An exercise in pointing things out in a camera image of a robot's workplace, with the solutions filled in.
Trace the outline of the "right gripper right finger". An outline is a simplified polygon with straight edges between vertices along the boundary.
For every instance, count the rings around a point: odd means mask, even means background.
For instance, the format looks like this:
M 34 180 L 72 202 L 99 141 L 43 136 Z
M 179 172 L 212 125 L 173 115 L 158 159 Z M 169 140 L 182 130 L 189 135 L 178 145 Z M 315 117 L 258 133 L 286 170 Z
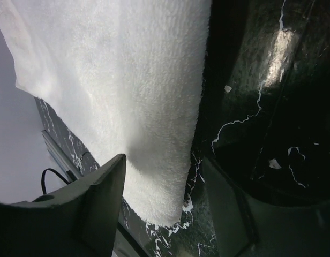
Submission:
M 204 180 L 220 256 L 330 256 L 330 201 L 307 207 L 260 201 L 209 157 Z

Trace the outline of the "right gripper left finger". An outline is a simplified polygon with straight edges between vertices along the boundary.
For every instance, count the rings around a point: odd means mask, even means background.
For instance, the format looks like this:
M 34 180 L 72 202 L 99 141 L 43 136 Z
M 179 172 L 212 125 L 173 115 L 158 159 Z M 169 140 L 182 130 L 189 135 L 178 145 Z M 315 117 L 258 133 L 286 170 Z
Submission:
M 0 256 L 111 256 L 126 156 L 32 202 L 0 203 Z

